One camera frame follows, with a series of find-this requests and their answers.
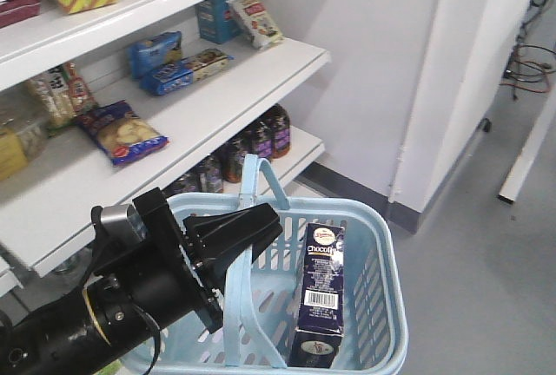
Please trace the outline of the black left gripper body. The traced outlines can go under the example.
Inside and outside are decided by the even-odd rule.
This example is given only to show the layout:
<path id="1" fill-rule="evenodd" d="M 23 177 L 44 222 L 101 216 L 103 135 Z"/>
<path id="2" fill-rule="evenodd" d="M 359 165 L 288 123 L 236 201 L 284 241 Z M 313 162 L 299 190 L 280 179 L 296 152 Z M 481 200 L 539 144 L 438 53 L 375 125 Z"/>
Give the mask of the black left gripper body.
<path id="1" fill-rule="evenodd" d="M 147 228 L 144 240 L 126 247 L 109 236 L 100 215 L 91 210 L 95 229 L 91 286 L 93 309 L 108 334 L 163 329 L 195 313 L 209 332 L 222 327 L 223 312 L 209 281 L 201 281 L 187 263 L 185 236 L 159 188 L 131 203 Z"/>

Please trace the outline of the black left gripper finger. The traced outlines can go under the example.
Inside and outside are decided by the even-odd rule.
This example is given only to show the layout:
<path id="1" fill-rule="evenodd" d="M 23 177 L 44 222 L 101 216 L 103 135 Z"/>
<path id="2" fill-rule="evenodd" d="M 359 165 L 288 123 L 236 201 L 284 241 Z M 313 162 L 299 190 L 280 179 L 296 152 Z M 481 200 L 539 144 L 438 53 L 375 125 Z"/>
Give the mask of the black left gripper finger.
<path id="1" fill-rule="evenodd" d="M 272 241 L 270 240 L 258 240 L 253 243 L 240 241 L 236 244 L 233 244 L 230 240 L 224 240 L 222 243 L 208 244 L 200 253 L 203 265 L 198 267 L 197 270 L 208 277 L 208 281 L 214 288 L 218 288 L 221 293 L 225 293 L 228 268 L 238 256 L 248 247 L 251 247 L 250 260 L 251 263 L 254 263 L 271 244 Z"/>
<path id="2" fill-rule="evenodd" d="M 278 213 L 268 203 L 227 214 L 191 214 L 182 223 L 190 258 L 236 258 L 248 247 L 258 258 L 283 231 Z"/>

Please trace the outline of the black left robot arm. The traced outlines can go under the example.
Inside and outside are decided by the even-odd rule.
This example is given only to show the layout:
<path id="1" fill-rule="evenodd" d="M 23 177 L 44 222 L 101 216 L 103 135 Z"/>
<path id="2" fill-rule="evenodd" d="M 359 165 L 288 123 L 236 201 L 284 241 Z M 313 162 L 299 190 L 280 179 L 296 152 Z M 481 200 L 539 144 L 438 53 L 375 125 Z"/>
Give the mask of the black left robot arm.
<path id="1" fill-rule="evenodd" d="M 268 204 L 178 222 L 159 188 L 127 206 L 94 207 L 93 256 L 75 288 L 18 324 L 1 319 L 4 374 L 92 374 L 194 313 L 223 325 L 228 268 L 281 233 Z"/>

